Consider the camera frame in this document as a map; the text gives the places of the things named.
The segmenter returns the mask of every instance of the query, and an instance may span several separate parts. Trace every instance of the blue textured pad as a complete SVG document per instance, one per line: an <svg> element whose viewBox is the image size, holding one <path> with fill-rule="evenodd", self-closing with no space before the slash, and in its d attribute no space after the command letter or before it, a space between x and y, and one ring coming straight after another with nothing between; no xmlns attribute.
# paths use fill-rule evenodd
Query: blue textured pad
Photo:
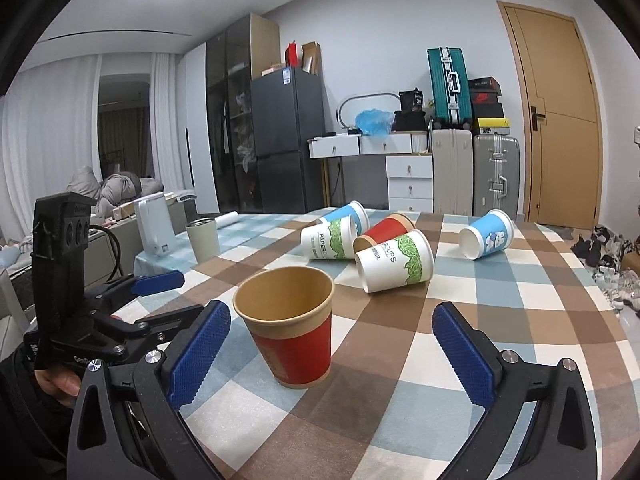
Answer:
<svg viewBox="0 0 640 480"><path fill-rule="evenodd" d="M150 296L166 290L174 290L184 285L184 274L179 270L172 270L157 276L139 278L131 287L131 291L139 296Z"/></svg>
<svg viewBox="0 0 640 480"><path fill-rule="evenodd" d="M193 336L171 372L167 400L178 410L190 404L231 329L229 307L218 304Z"/></svg>
<svg viewBox="0 0 640 480"><path fill-rule="evenodd" d="M474 344L443 306L438 305L431 320L433 335L460 379L469 400L488 410L494 403L494 374Z"/></svg>

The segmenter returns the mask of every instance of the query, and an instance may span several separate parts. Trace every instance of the white electric kettle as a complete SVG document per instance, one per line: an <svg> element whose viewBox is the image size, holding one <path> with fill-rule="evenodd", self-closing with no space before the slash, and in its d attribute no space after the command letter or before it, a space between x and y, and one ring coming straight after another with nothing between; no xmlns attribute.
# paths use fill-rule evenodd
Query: white electric kettle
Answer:
<svg viewBox="0 0 640 480"><path fill-rule="evenodd" d="M163 256L172 252L176 247L177 239L164 193L142 197L133 205L145 253L151 256Z"/></svg>

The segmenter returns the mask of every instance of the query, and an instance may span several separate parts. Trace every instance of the table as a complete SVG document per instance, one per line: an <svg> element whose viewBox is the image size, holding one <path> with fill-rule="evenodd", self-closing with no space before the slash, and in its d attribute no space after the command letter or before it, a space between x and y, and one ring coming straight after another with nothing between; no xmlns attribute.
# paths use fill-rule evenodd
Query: table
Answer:
<svg viewBox="0 0 640 480"><path fill-rule="evenodd" d="M433 279L368 296L353 262L309 262L300 251L300 230L327 211L286 221L260 248L249 240L187 272L183 288L121 311L134 321L212 298L231 305L237 285L260 269L313 266L334 278L332 371L309 390L274 380L231 309L228 338L193 403L181 408L226 478L437 478L482 414L432 334L442 300L499 349L541 364L576 361L598 474L613 476L640 438L640 370L606 299L557 234L521 223L508 250L472 262L456 243L471 219L422 213L416 223L436 255ZM372 223L387 214L372 212ZM525 405L493 478L508 471L532 409Z"/></svg>
<svg viewBox="0 0 640 480"><path fill-rule="evenodd" d="M235 224L218 229L218 240L221 252L228 251L249 240L254 240L253 244L260 249L259 244L264 242L261 235L270 231L274 227L295 218L296 215L240 215L240 219ZM198 263L193 254L189 236L186 232L177 235L177 247L175 251L165 256L151 256L142 251L136 256L133 263L133 273L136 276L155 276L169 272L170 270L180 270L187 272L193 269Z"/></svg>

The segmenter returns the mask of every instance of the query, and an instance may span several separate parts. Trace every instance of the red paper cup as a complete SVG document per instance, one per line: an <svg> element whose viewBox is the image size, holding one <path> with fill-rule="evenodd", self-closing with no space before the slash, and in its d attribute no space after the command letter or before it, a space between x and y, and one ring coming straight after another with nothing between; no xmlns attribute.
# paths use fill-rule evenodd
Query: red paper cup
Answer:
<svg viewBox="0 0 640 480"><path fill-rule="evenodd" d="M389 215L353 241L353 251L359 253L382 242L388 242L415 229L414 223L400 213Z"/></svg>
<svg viewBox="0 0 640 480"><path fill-rule="evenodd" d="M329 374L334 290L334 280L313 267L259 272L236 290L234 309L284 386L309 388Z"/></svg>

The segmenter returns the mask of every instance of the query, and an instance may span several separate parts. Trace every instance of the human hand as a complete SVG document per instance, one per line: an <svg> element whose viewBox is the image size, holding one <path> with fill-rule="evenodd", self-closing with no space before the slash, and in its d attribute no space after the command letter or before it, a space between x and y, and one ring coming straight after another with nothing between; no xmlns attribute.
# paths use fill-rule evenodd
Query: human hand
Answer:
<svg viewBox="0 0 640 480"><path fill-rule="evenodd" d="M80 392L80 377L62 365L56 365L48 370L36 370L35 377L43 392L68 408Z"/></svg>

